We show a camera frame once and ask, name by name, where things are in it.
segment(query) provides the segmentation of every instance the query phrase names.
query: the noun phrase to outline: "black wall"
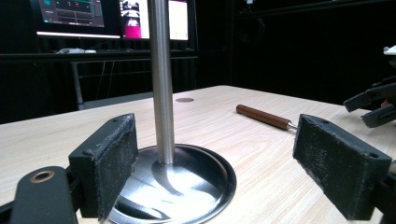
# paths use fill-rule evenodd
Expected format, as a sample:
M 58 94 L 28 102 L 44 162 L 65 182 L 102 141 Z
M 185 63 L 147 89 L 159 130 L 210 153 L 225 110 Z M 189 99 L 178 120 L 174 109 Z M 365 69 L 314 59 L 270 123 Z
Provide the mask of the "black wall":
M 340 105 L 395 75 L 383 54 L 396 45 L 395 1 L 269 7 L 235 16 L 234 85 Z M 255 39 L 258 18 L 265 31 Z

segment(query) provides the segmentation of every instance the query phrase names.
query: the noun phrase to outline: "table surface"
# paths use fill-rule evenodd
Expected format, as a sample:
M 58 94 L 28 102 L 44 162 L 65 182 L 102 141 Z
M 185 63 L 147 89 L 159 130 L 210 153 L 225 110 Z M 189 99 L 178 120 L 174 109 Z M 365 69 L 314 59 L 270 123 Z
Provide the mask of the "table surface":
M 193 101 L 180 103 L 179 98 Z M 239 115 L 237 105 L 295 124 L 300 114 L 327 119 L 396 157 L 395 122 L 366 128 L 365 110 L 349 114 L 341 105 L 229 86 L 175 93 L 175 142 L 219 153 L 236 173 L 231 203 L 209 223 L 348 223 L 292 157 L 295 131 Z M 45 166 L 67 167 L 68 155 L 79 144 L 109 119 L 127 113 L 135 114 L 138 147 L 156 145 L 152 99 L 0 125 L 0 204 L 13 200 L 24 175 Z M 381 217 L 375 209 L 370 223 Z

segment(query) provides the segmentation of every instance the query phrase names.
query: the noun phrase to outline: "stainless steel base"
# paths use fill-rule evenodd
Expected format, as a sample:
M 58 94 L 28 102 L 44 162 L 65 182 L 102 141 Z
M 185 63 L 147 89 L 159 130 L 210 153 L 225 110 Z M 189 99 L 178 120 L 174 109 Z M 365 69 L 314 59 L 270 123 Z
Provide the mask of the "stainless steel base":
M 172 165 L 157 161 L 157 148 L 139 152 L 110 213 L 115 223 L 201 223 L 217 215 L 236 189 L 233 167 L 202 147 L 175 145 Z

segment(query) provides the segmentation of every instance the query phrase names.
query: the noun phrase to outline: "monitor screen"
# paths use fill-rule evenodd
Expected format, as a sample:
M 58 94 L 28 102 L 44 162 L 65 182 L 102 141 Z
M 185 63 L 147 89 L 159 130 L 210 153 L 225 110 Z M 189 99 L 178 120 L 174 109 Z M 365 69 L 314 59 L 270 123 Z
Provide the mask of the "monitor screen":
M 31 0 L 38 35 L 120 38 L 116 0 Z
M 120 15 L 125 39 L 149 39 L 148 0 L 120 0 Z M 169 0 L 171 40 L 188 40 L 187 0 Z

